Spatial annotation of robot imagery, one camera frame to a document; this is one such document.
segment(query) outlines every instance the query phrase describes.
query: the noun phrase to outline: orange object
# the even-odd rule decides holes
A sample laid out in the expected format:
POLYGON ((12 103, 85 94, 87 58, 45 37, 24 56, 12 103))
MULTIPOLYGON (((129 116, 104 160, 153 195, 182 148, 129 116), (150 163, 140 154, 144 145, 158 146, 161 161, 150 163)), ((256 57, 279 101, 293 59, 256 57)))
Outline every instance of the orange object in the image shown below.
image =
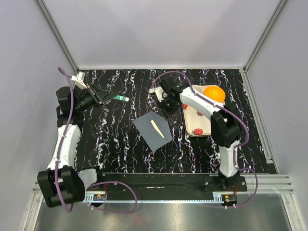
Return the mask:
POLYGON ((203 95, 222 103, 226 98, 226 93, 219 86, 209 86, 203 91, 203 95))

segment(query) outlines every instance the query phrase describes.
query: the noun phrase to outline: white tray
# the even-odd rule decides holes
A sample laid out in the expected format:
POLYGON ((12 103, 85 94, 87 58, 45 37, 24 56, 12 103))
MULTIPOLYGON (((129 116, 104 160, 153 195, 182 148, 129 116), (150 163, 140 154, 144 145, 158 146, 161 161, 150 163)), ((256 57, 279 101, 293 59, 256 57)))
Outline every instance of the white tray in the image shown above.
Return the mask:
MULTIPOLYGON (((202 92, 210 87, 211 85, 199 85, 202 88, 202 92)), ((191 137, 200 137, 200 136, 210 136, 211 135, 211 121, 206 118, 204 115, 199 116, 197 110, 188 106, 187 109, 183 108, 183 117, 186 133, 191 137), (196 128, 201 128, 203 130, 202 135, 194 135, 193 131, 196 128)))

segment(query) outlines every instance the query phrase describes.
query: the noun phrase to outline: teal marker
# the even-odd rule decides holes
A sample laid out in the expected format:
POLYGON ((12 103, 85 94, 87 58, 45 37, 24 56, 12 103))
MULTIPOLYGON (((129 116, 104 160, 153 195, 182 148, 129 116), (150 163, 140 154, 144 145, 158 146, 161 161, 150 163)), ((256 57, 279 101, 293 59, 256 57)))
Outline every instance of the teal marker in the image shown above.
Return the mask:
POLYGON ((128 97, 121 96, 121 95, 115 96, 114 99, 115 99, 115 100, 120 100, 120 101, 123 101, 123 102, 128 102, 128 101, 129 101, 129 98, 128 98, 128 97))

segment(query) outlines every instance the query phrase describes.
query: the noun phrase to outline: cable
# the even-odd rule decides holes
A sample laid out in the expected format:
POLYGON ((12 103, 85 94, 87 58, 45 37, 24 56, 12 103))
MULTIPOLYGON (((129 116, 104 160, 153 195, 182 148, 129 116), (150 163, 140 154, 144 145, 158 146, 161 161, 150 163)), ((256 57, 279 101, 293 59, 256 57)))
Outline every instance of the cable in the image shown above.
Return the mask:
POLYGON ((133 194, 134 199, 135 199, 134 207, 130 211, 126 211, 126 212, 117 212, 117 211, 112 211, 112 210, 108 210, 108 209, 97 208, 97 207, 94 207, 93 205, 92 205, 92 209, 100 210, 100 211, 103 211, 103 212, 116 213, 116 214, 128 214, 128 213, 133 213, 137 210, 137 204, 138 204, 137 196, 136 196, 135 192, 127 184, 125 184, 123 182, 119 182, 119 181, 104 181, 104 182, 92 184, 92 185, 89 186, 89 188, 95 187, 95 186, 98 186, 98 185, 102 185, 102 184, 121 184, 121 185, 125 186, 126 188, 128 188, 131 191, 131 193, 133 194))
MULTIPOLYGON (((164 72, 164 73, 160 74, 160 75, 154 80, 154 82, 152 83, 151 88, 153 88, 153 87, 155 86, 155 82, 156 82, 157 80, 159 80, 162 76, 167 75, 167 74, 172 74, 172 73, 177 73, 177 74, 182 75, 182 76, 187 80, 187 82, 188 82, 188 84, 189 84, 189 86, 190 86, 192 92, 193 92, 197 97, 199 97, 199 98, 201 98, 202 100, 206 101, 206 102, 209 103, 210 105, 212 105, 212 106, 214 106, 214 107, 217 107, 217 108, 219 108, 219 109, 225 111, 225 112, 228 113, 229 115, 233 116, 233 117, 241 124, 241 126, 244 128, 245 133, 246 133, 245 141, 244 141, 243 143, 240 143, 240 144, 238 144, 238 145, 235 145, 235 147, 233 148, 233 165, 234 165, 234 167, 235 167, 238 171, 244 171, 244 170, 249 170, 249 171, 251 171, 251 172, 254 174, 255 178, 256 178, 256 189, 255 189, 253 195, 251 196, 251 198, 250 198, 248 201, 246 201, 245 203, 243 203, 242 205, 238 205, 238 206, 236 206, 236 207, 243 207, 243 206, 247 205, 248 203, 250 203, 250 202, 253 200, 253 198, 255 197, 255 195, 256 195, 256 193, 257 193, 257 190, 258 190, 258 179, 257 179, 257 174, 255 173, 255 171, 254 171, 253 169, 249 168, 249 167, 238 168, 238 166, 236 165, 236 149, 237 149, 238 147, 242 147, 242 146, 246 145, 246 144, 248 143, 248 141, 249 141, 249 132, 248 132, 247 126, 246 126, 246 125, 244 124, 244 122, 243 122, 236 114, 234 114, 233 112, 231 112, 231 111, 229 111, 228 109, 226 109, 226 108, 224 108, 224 107, 221 107, 221 106, 219 106, 219 105, 215 105, 213 102, 211 102, 210 100, 208 100, 206 97, 204 97, 204 96, 201 95, 201 94, 196 94, 196 92, 195 92, 195 90, 194 90, 194 88, 193 88, 193 86, 192 86, 192 82, 190 81, 190 79, 187 77, 187 75, 185 75, 184 73, 182 73, 182 72, 180 72, 180 71, 167 71, 167 72, 164 72)), ((207 206, 207 207, 224 208, 224 207, 215 207, 215 206, 210 206, 210 205, 207 206)))
MULTIPOLYGON (((71 93, 71 107, 70 107, 67 123, 66 123, 66 126, 64 128, 63 136, 61 137, 60 142, 59 142, 59 147, 58 147, 58 151, 57 151, 57 160, 56 160, 56 165, 55 165, 55 169, 54 169, 54 182, 55 182, 55 185, 56 185, 57 193, 58 193, 60 201, 61 201, 61 205, 63 206, 63 208, 65 209, 66 212, 70 213, 70 212, 72 212, 74 204, 71 204, 70 208, 68 208, 65 204, 65 201, 64 201, 64 198, 61 194, 61 190, 60 190, 60 186, 59 186, 58 168, 59 168, 59 158, 60 158, 62 144, 63 144, 64 138, 66 136, 68 126, 70 124, 72 114, 73 114, 73 108, 74 108, 74 99, 73 98, 74 97, 73 97, 73 86, 72 86, 72 83, 70 81, 71 77, 61 67, 58 67, 58 70, 61 72, 61 74, 63 74, 66 77, 66 80, 68 82, 68 86, 70 88, 70 93, 71 93)), ((99 182, 99 183, 92 184, 89 187, 94 187, 94 186, 98 186, 98 185, 101 185, 101 184, 106 185, 106 184, 109 184, 109 183, 117 183, 117 184, 124 185, 125 187, 127 187, 131 191, 131 193, 133 194, 134 199, 135 199, 135 206, 133 207, 133 209, 130 210, 130 211, 127 211, 127 212, 116 212, 116 211, 102 209, 102 208, 96 208, 96 207, 92 207, 92 208, 95 208, 97 210, 104 211, 104 212, 111 212, 111 213, 117 213, 117 214, 127 214, 127 213, 135 212, 136 209, 137 209, 137 201, 138 201, 137 196, 136 196, 135 192, 127 184, 119 182, 119 181, 105 181, 105 182, 99 182)))

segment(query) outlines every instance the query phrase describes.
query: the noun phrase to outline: strawberry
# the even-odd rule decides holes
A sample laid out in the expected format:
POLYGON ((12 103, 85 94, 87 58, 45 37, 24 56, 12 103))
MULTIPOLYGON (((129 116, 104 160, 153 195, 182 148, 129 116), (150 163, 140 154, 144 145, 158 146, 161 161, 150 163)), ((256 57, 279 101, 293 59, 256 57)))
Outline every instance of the strawberry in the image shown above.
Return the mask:
POLYGON ((203 116, 203 114, 202 114, 201 112, 196 112, 196 114, 197 114, 198 116, 203 116))
POLYGON ((192 131, 192 133, 193 133, 194 135, 199 136, 199 135, 202 135, 202 134, 203 134, 203 130, 202 130, 201 128, 196 128, 194 131, 192 131))

